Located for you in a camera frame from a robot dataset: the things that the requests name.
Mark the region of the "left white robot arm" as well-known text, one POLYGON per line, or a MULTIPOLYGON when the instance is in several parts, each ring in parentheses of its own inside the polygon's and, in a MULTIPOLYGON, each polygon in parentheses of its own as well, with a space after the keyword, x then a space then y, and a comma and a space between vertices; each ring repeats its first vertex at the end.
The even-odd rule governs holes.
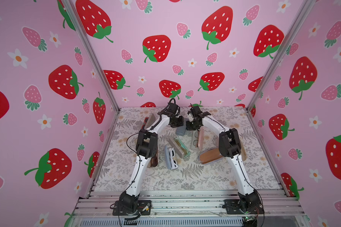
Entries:
POLYGON ((135 147, 137 160, 134 171, 128 187, 118 201, 118 208, 123 212, 134 213, 137 210, 143 175, 148 163, 158 151, 158 134, 168 125, 172 128, 183 126, 184 120, 183 116, 180 116, 180 111, 175 98, 171 98, 168 105, 158 112, 157 120, 148 128, 139 131, 135 147))

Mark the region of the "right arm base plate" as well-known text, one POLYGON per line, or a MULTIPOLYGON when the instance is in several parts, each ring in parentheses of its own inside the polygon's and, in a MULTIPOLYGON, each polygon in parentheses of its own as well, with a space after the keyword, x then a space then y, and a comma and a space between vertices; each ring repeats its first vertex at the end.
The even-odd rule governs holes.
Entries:
POLYGON ((260 200, 247 202, 237 199, 224 200, 222 208, 230 215, 260 215, 264 214, 264 209, 260 200))

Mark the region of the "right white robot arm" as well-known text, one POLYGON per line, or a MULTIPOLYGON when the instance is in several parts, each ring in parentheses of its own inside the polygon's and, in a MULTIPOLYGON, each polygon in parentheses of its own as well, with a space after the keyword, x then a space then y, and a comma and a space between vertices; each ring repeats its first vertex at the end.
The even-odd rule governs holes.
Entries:
POLYGON ((229 128, 215 120, 209 112, 201 111, 199 106, 191 107, 188 111, 186 129, 189 131, 199 130, 202 126, 211 130, 219 137, 218 149, 231 165, 237 182, 239 209, 244 212, 257 210, 264 213, 264 206, 258 191, 250 183, 242 161, 242 145, 237 129, 229 128))

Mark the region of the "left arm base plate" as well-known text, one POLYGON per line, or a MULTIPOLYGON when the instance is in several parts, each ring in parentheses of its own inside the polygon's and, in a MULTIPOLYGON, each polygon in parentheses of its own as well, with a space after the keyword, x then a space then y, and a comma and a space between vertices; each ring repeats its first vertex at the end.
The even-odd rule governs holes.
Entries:
POLYGON ((133 216, 126 220, 136 220, 141 216, 149 216, 152 208, 151 200, 135 200, 133 202, 116 201, 113 216, 133 216))

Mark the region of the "grey case mint interior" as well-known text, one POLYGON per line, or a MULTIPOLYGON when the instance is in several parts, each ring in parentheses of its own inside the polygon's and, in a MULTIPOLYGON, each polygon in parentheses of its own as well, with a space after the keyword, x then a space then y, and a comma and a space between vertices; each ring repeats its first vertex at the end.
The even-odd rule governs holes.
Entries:
POLYGON ((168 142, 174 148, 175 152, 178 154, 178 156, 181 159, 184 159, 190 156, 191 153, 189 149, 185 146, 185 144, 182 142, 180 137, 169 138, 168 142))

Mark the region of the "pink case round glasses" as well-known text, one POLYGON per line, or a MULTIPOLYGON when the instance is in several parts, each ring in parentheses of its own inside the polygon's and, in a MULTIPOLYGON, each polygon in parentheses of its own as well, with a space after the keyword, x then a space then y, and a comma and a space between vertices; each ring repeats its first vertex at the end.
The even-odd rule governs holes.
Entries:
POLYGON ((201 151, 203 149, 203 142, 204 142, 203 128, 193 131, 191 139, 191 149, 193 151, 201 151))

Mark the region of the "blue-grey case purple glasses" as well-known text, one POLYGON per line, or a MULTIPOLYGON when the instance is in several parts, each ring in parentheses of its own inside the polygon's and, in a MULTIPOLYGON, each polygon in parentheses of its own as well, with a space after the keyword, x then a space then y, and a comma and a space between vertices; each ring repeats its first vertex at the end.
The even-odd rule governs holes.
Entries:
POLYGON ((176 135, 177 136, 184 136, 186 133, 186 125, 180 126, 176 129, 176 135))

